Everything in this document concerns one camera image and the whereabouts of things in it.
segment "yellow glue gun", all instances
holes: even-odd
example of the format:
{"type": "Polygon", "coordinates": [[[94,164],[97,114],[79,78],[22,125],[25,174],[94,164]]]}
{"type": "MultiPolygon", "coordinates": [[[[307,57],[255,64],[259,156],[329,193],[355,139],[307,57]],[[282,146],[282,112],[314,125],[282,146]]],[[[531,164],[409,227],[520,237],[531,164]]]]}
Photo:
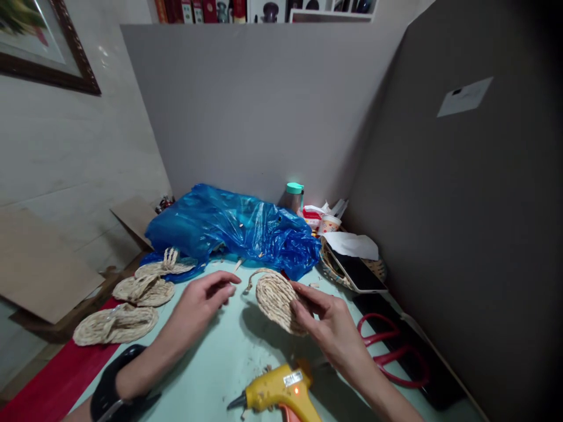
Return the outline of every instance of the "yellow glue gun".
{"type": "Polygon", "coordinates": [[[285,364],[259,376],[227,406],[227,410],[244,406],[261,412],[278,404],[283,409],[289,408],[288,420],[294,420],[293,412],[301,422],[321,422],[309,398],[309,388],[313,384],[309,364],[305,359],[298,359],[297,364],[299,367],[295,370],[285,364]]]}

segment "framed painting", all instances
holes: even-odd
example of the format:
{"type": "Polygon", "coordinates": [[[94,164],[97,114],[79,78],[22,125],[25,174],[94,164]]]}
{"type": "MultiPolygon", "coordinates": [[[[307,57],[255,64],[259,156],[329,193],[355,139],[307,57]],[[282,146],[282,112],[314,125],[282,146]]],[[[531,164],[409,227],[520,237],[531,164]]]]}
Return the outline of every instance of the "framed painting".
{"type": "Polygon", "coordinates": [[[63,0],[0,0],[0,72],[101,94],[63,0]]]}

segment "red cloth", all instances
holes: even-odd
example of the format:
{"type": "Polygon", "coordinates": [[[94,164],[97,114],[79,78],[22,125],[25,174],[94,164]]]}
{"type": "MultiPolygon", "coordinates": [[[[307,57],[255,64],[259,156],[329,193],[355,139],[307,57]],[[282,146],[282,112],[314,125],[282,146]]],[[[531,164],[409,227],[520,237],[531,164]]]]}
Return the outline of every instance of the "red cloth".
{"type": "MultiPolygon", "coordinates": [[[[115,308],[109,299],[102,309],[115,308]]],[[[98,375],[119,345],[78,347],[69,341],[0,411],[0,421],[58,422],[98,375]]]]}

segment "woven basket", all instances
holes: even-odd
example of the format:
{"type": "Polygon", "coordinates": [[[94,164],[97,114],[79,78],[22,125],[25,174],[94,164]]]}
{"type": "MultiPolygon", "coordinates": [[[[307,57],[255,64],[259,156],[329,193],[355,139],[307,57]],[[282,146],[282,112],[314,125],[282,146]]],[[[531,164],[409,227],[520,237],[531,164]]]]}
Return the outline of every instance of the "woven basket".
{"type": "MultiPolygon", "coordinates": [[[[342,284],[344,287],[354,290],[348,277],[344,275],[336,261],[334,261],[331,254],[328,252],[328,245],[324,236],[321,236],[321,245],[320,266],[323,274],[335,283],[342,284]]],[[[383,260],[380,259],[378,261],[373,261],[362,259],[362,261],[382,283],[385,282],[385,279],[387,278],[387,271],[383,260]]]]}

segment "teal bottle cap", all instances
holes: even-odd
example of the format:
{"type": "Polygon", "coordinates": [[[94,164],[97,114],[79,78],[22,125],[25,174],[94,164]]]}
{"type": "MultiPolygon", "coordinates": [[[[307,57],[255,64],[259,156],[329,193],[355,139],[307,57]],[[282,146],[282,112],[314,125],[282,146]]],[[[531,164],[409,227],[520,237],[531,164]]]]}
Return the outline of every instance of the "teal bottle cap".
{"type": "Polygon", "coordinates": [[[299,183],[290,182],[287,184],[286,192],[299,195],[301,194],[301,191],[303,190],[304,187],[305,186],[300,185],[299,183]]]}

